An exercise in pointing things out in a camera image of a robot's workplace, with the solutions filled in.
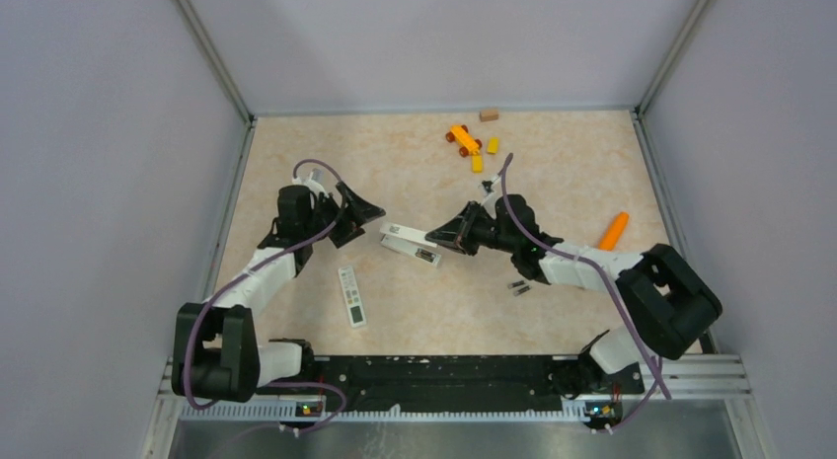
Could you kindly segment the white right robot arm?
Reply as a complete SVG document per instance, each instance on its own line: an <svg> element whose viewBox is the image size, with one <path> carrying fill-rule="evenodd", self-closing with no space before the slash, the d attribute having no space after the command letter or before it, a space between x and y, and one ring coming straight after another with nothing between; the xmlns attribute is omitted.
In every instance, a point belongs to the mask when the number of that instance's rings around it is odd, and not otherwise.
<svg viewBox="0 0 837 459"><path fill-rule="evenodd" d="M470 201L424 238L467 256L482 248L508 253L528 280L614 298L622 327L598 336L580 354L578 377L592 392L606 391L631 364L679 359L723 312L716 294L673 247L616 253L569 243L541 231L520 194L500 197L493 211Z"/></svg>

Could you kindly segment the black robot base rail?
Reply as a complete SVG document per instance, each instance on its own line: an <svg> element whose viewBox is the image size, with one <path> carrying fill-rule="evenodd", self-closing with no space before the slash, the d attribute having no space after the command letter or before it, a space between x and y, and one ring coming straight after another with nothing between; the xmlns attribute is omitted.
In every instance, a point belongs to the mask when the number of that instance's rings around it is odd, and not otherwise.
<svg viewBox="0 0 837 459"><path fill-rule="evenodd" d="M585 395L606 401L639 395L637 364L606 374L590 360L552 355L332 355L304 360L288 378L348 414L499 414L558 412Z"/></svg>

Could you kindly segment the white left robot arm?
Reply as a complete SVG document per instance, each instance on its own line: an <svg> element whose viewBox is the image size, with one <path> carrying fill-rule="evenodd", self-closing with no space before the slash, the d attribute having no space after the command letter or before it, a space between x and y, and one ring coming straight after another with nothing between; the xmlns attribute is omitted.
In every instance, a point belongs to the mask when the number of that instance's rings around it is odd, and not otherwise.
<svg viewBox="0 0 837 459"><path fill-rule="evenodd" d="M385 209L338 182L329 193L316 182L295 179L277 194L277 214L246 266L205 301L177 313L171 387L196 409L217 401L244 403L278 380L293 393L315 384L316 366L303 341L259 344L256 319L278 291L294 280L329 239L341 248L364 234Z"/></svg>

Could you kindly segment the white remote battery cover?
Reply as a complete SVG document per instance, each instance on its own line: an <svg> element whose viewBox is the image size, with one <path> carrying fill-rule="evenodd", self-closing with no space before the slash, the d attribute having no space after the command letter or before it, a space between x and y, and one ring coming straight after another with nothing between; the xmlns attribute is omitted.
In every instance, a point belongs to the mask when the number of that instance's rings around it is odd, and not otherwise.
<svg viewBox="0 0 837 459"><path fill-rule="evenodd" d="M416 228L392 222L383 222L380 227L380 233L386 236L399 238L414 244L423 244L428 245L430 247L436 246L434 242L428 241L426 239L427 233L425 231L421 231Z"/></svg>

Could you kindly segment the white remote control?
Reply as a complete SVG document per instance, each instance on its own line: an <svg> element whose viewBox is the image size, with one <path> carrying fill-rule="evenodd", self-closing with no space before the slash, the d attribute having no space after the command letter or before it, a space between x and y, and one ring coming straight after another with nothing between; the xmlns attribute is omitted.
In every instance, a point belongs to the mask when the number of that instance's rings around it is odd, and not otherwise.
<svg viewBox="0 0 837 459"><path fill-rule="evenodd" d="M423 264L434 267L434 268L437 268L440 265L441 260L442 260L442 257L439 254L437 254L437 253L435 253L435 252L433 252L429 249L423 248L420 245L417 245L417 244L414 244L414 243L411 243L411 242L408 242L408 241L405 241L405 240L402 240L402 239L399 239L399 238L383 235L382 238L381 238L380 244L388 250L391 250L395 253L406 256L406 257L408 257L412 260L422 262ZM425 260L417 258L416 257L416 250L417 249L424 249L426 251L435 253L436 254L435 261L433 263L429 263Z"/></svg>

